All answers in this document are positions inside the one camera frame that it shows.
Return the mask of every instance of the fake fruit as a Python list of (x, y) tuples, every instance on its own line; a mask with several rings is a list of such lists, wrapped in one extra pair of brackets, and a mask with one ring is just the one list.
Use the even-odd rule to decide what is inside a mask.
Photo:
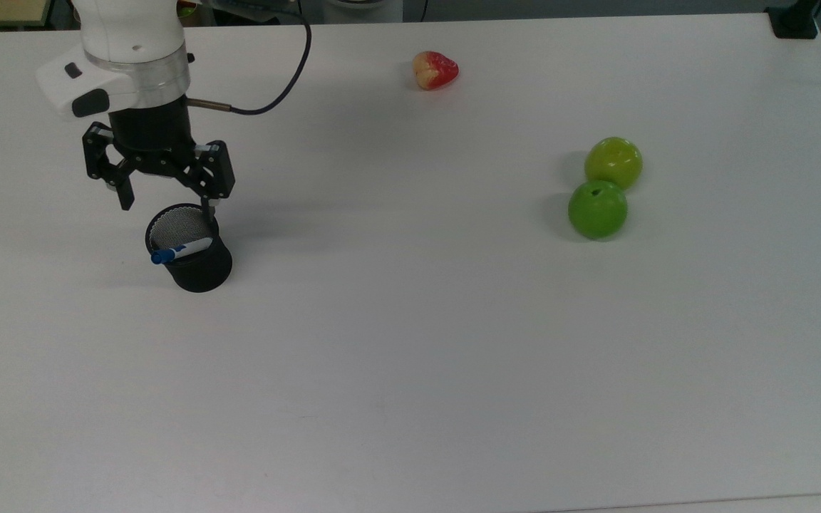
[(584, 159), (584, 177), (613, 182), (625, 191), (635, 184), (641, 167), (641, 153), (635, 144), (622, 137), (607, 137)]
[(612, 236), (626, 221), (626, 195), (613, 182), (584, 182), (569, 199), (569, 221), (587, 238)]
[(421, 88), (434, 90), (458, 76), (458, 64), (439, 52), (420, 52), (413, 58), (413, 74)]

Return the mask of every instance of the black mesh cup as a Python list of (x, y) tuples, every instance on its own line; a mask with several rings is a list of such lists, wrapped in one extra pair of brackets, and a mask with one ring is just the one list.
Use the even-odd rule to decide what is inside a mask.
[(217, 220), (210, 223), (196, 204), (174, 204), (164, 208), (148, 224), (144, 244), (149, 253), (211, 237), (207, 249), (163, 264), (180, 288), (189, 292), (217, 289), (230, 276), (234, 260), (221, 240)]

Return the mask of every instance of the table surface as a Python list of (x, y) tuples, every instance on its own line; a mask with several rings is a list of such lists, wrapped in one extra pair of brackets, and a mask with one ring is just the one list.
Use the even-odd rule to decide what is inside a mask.
[[(193, 98), (259, 106), (299, 27), (187, 31)], [(821, 494), (821, 39), (766, 16), (319, 26), (228, 143), (205, 295), (0, 33), (0, 511), (522, 512)], [(423, 49), (460, 64), (424, 92)], [(646, 169), (606, 242), (587, 150)]]
[(52, 0), (0, 0), (0, 26), (43, 26)]
[(593, 513), (821, 513), (821, 496), (593, 509)]

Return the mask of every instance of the white marker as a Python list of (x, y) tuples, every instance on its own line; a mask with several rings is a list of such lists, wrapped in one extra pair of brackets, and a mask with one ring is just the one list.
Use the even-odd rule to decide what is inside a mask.
[(190, 254), (204, 251), (208, 246), (211, 246), (212, 241), (214, 241), (214, 238), (205, 237), (170, 249), (158, 249), (150, 254), (150, 260), (154, 264), (166, 264), (167, 262), (181, 259), (183, 256), (188, 257)]

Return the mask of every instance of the green apple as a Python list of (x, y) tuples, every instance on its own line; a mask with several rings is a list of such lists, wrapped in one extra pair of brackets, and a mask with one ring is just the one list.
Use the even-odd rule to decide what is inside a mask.
[(626, 221), (626, 195), (613, 182), (584, 182), (569, 199), (569, 221), (587, 238), (612, 236)]
[(641, 153), (635, 144), (622, 137), (607, 137), (594, 145), (584, 159), (584, 177), (606, 180), (629, 189), (641, 173)]

